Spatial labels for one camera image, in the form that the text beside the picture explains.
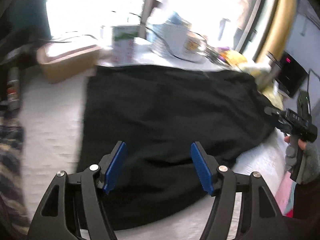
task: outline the black device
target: black device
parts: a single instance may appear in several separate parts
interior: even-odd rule
[[[279,89],[292,98],[307,78],[308,73],[287,52],[284,52],[279,63],[281,70],[275,79],[279,83]]]
[[[284,218],[260,173],[237,174],[220,166],[199,142],[190,151],[203,189],[216,197],[201,240],[227,239],[236,192],[242,192],[242,202],[235,239],[289,239]],[[91,240],[116,240],[101,196],[114,188],[125,156],[126,145],[119,141],[99,164],[70,175],[59,171],[36,210],[27,240],[84,240],[77,215],[80,209]]]
[[[318,136],[318,129],[312,124],[311,107],[309,93],[300,90],[297,99],[298,112],[291,109],[281,111],[278,108],[266,107],[265,113],[276,116],[278,122],[276,127],[285,134],[291,134],[290,144],[296,150],[297,163],[291,173],[290,178],[301,184],[302,175],[306,165],[306,158],[303,151],[298,146],[298,140],[314,142]]]

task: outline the camouflage fabric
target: camouflage fabric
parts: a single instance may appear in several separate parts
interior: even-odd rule
[[[24,206],[20,161],[23,128],[9,112],[0,112],[0,223],[11,235],[23,239],[29,230]]]

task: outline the person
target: person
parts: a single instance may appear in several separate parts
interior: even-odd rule
[[[290,143],[290,136],[284,138]],[[315,144],[299,139],[299,147],[306,156],[302,183],[294,191],[293,217],[285,218],[290,239],[320,239],[320,153]],[[294,148],[286,149],[286,170],[292,171],[297,158]]]

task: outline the metal rivet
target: metal rivet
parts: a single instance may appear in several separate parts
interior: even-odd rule
[[[228,168],[226,166],[224,166],[224,165],[219,166],[219,171],[225,172],[227,170],[228,170]]]
[[[65,174],[65,171],[58,171],[57,176],[62,177]]]
[[[97,169],[99,169],[99,165],[97,164],[92,164],[89,168],[91,171],[96,171]]]
[[[260,174],[260,172],[254,171],[253,172],[253,176],[256,177],[256,178],[260,178],[261,174]]]

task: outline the gray glove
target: gray glove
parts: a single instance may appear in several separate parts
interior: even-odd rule
[[[284,140],[289,142],[290,139],[286,137]],[[304,143],[299,140],[299,146],[304,150],[304,155],[306,157],[306,166],[302,175],[302,184],[307,184],[320,175],[320,154],[316,145],[310,142]],[[289,145],[285,151],[285,170],[292,172],[296,163],[296,151],[291,145]]]

